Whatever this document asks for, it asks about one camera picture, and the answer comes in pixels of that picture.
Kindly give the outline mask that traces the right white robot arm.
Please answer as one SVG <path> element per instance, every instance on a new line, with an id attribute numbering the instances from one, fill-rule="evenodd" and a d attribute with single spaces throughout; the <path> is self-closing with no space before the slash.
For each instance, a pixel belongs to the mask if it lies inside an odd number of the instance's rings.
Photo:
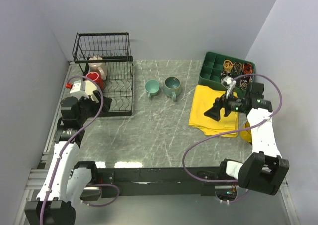
<path id="1" fill-rule="evenodd" d="M 212 108 L 204 115 L 220 121 L 221 111 L 227 117 L 232 112 L 244 113 L 251 128 L 252 154 L 246 162 L 224 160 L 218 179 L 222 184 L 230 184 L 234 179 L 241 188 L 275 195 L 288 170 L 289 162 L 283 159 L 275 141 L 271 102 L 264 99 L 264 85 L 252 82 L 245 96 L 236 98 L 233 94 L 235 81 L 227 77 L 222 81 L 226 93 L 216 98 Z"/>

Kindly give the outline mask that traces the red mug white squiggles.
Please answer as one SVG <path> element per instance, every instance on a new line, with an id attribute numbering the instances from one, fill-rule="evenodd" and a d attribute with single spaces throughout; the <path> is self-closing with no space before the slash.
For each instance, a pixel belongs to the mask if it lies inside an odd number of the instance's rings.
<path id="1" fill-rule="evenodd" d="M 101 88 L 101 90 L 104 90 L 104 81 L 100 73 L 91 71 L 86 75 L 86 77 L 93 80 Z"/>

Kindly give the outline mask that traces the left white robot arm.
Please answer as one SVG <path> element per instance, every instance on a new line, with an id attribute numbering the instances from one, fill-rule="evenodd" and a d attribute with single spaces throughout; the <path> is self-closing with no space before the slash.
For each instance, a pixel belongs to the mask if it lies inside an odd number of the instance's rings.
<path id="1" fill-rule="evenodd" d="M 109 111 L 112 100 L 107 97 L 77 99 L 69 96 L 61 101 L 61 116 L 54 134 L 54 154 L 44 184 L 34 201 L 25 206 L 31 225 L 73 225 L 76 205 L 85 186 L 94 186 L 99 173 L 93 161 L 72 166 L 81 146 L 88 118 Z"/>

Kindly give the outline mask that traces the pink mug purple interior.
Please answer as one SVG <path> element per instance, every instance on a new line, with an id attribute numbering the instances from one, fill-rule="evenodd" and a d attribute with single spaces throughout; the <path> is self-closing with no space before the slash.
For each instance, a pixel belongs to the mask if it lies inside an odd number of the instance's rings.
<path id="1" fill-rule="evenodd" d="M 93 56 L 89 58 L 90 61 L 96 61 L 97 62 L 91 62 L 88 63 L 90 70 L 98 72 L 101 75 L 101 78 L 103 81 L 107 79 L 107 65 L 105 62 L 102 62 L 103 58 L 100 56 Z"/>

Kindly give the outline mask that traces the white floral mug green interior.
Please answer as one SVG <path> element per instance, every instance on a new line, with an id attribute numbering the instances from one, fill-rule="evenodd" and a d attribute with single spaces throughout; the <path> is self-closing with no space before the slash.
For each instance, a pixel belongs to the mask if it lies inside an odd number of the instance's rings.
<path id="1" fill-rule="evenodd" d="M 99 103 L 101 99 L 97 86 L 89 80 L 84 81 L 84 96 L 96 103 Z"/>

